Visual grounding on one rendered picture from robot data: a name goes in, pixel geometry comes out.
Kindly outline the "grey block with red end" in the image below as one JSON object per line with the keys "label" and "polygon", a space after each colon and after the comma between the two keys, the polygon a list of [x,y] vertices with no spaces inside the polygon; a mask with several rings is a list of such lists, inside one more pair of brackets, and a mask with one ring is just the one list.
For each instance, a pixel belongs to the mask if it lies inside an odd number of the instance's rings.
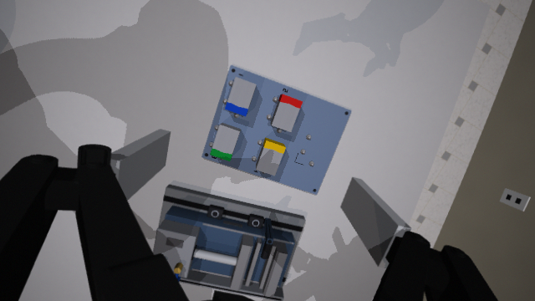
{"label": "grey block with red end", "polygon": [[303,101],[281,94],[274,111],[271,125],[292,132]]}

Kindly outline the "grey block with green end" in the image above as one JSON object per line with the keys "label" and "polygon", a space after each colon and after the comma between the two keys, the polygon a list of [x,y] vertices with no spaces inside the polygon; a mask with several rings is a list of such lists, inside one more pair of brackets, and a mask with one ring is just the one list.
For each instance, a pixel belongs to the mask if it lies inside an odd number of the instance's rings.
{"label": "grey block with green end", "polygon": [[221,123],[211,148],[211,156],[230,161],[241,129]]}

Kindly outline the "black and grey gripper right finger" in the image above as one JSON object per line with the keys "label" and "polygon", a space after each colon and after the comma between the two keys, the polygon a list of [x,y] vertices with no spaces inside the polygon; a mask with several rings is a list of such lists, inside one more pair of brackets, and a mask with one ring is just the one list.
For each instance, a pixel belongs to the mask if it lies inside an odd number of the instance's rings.
{"label": "black and grey gripper right finger", "polygon": [[498,301],[465,252],[431,248],[362,179],[352,177],[341,209],[377,266],[386,268],[372,301],[423,301],[424,292],[427,301]]}

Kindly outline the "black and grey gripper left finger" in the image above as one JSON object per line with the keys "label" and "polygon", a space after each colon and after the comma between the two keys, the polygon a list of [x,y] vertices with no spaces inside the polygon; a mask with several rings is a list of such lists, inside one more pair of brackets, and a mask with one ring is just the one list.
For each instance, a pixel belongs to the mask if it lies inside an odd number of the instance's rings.
{"label": "black and grey gripper left finger", "polygon": [[92,301],[189,301],[128,203],[166,166],[170,136],[159,129],[112,153],[82,145],[77,168],[22,158],[0,180],[0,301],[20,299],[58,210],[76,211]]}

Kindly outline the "grey block with yellow end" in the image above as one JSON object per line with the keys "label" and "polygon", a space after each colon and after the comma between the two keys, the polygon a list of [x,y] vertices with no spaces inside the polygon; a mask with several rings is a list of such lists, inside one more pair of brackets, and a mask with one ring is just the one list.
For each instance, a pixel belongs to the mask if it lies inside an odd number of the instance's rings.
{"label": "grey block with yellow end", "polygon": [[256,163],[256,170],[275,176],[286,146],[265,138]]}

